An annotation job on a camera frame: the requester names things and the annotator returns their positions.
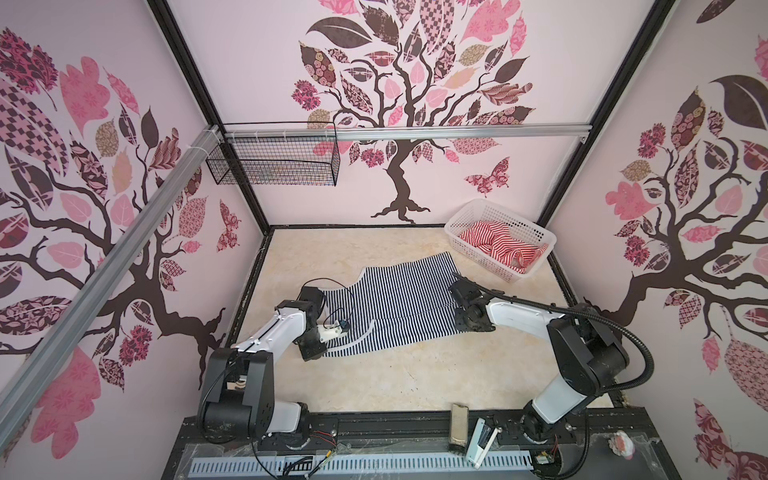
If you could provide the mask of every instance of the butterfly decal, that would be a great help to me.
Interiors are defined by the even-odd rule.
[[[235,230],[239,227],[241,220],[237,219],[237,215],[231,214],[230,208],[221,200],[219,200],[219,208],[221,209],[221,218],[224,220],[226,230],[221,234],[219,242],[216,244],[217,252],[220,252],[227,247],[234,248],[237,245],[240,245],[237,242],[237,233],[235,233]]]
[[[493,190],[494,185],[496,187],[501,187],[502,185],[509,187],[509,185],[507,185],[509,175],[506,174],[508,169],[509,157],[506,157],[504,160],[498,162],[495,167],[493,167],[493,171],[490,175],[470,175],[464,180],[468,181],[470,185],[476,186],[478,188],[478,192],[488,197],[488,192]]]

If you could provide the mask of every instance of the black wire basket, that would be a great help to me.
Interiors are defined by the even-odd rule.
[[[306,130],[275,129],[305,124]],[[207,158],[217,184],[333,185],[339,176],[336,125],[324,121],[258,122],[265,130],[226,137]]]

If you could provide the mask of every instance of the aluminum rail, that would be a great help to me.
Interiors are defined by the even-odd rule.
[[[227,138],[316,137],[331,135],[329,129],[289,128],[259,130],[228,128]],[[387,127],[337,128],[338,141],[409,140],[412,138],[484,138],[484,137],[586,137],[589,124],[467,125],[464,127]]]
[[[0,450],[13,439],[43,392],[60,373],[101,307],[117,288],[139,250],[171,209],[195,170],[219,144],[217,128],[197,135],[160,189],[96,269],[69,308],[0,393]]]

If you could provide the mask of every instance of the striped shirt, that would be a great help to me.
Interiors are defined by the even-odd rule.
[[[451,254],[394,266],[369,266],[347,289],[325,290],[330,312],[349,318],[347,336],[328,342],[326,356],[348,356],[459,333],[450,287],[458,273]]]

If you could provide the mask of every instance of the wire basket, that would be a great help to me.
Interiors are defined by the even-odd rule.
[[[341,163],[336,126],[322,121],[258,125],[285,123],[305,124],[311,131],[269,129],[226,137],[227,143],[207,158],[216,183],[336,186]]]
[[[535,247],[541,247],[546,244],[547,248],[536,261],[531,265],[528,265],[528,268],[525,269],[525,273],[520,273],[459,238],[462,233],[469,229],[469,227],[479,221],[506,223],[509,225],[509,234],[512,238],[526,242]],[[547,262],[547,257],[549,256],[549,253],[552,252],[554,243],[558,241],[557,237],[551,231],[546,230],[525,218],[519,217],[501,205],[494,204],[482,198],[477,198],[469,202],[462,207],[456,215],[451,217],[451,220],[448,220],[445,224],[445,232],[448,234],[449,239],[451,240],[451,247],[453,247],[454,250],[465,254],[467,257],[482,265],[485,269],[500,276],[509,283],[532,276],[543,263]]]

